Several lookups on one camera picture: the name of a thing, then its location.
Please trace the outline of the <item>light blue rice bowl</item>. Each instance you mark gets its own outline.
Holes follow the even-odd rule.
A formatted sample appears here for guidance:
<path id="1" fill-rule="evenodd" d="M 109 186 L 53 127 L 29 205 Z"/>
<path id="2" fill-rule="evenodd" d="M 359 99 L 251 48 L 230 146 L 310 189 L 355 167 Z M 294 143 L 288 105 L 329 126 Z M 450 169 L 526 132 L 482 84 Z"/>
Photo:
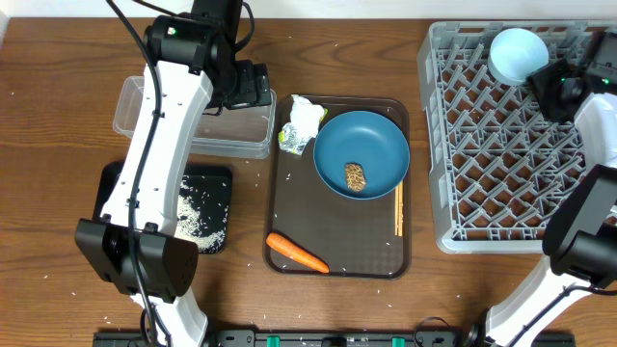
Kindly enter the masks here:
<path id="1" fill-rule="evenodd" d="M 519 86 L 549 63 L 549 50 L 542 39 L 522 28 L 507 29 L 491 43 L 488 69 L 497 82 Z"/>

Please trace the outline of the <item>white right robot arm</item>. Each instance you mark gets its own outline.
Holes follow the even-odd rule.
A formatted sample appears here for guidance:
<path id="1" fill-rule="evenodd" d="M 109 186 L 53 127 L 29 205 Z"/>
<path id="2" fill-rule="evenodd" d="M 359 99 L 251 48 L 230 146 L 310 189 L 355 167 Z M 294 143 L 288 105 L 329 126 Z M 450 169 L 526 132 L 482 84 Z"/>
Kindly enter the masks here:
<path id="1" fill-rule="evenodd" d="M 488 309 L 469 346 L 530 346 L 558 315 L 616 280 L 616 35 L 592 37 L 581 62 L 561 59 L 527 77 L 546 120 L 571 122 L 586 175 L 547 224 L 543 255 L 503 302 Z"/>

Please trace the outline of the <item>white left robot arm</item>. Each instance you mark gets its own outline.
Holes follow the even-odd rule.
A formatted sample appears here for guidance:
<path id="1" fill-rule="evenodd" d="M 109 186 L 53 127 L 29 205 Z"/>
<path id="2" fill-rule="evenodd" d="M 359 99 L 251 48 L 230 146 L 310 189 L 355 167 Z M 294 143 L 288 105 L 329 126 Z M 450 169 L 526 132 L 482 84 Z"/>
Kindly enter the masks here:
<path id="1" fill-rule="evenodd" d="M 191 287 L 198 247 L 175 236 L 180 184 L 203 116 L 266 106 L 267 68 L 237 54 L 243 1 L 197 1 L 160 10 L 134 40 L 145 88 L 127 156 L 99 214 L 78 222 L 75 242 L 98 276 L 142 308 L 139 341 L 199 346 L 208 326 Z"/>

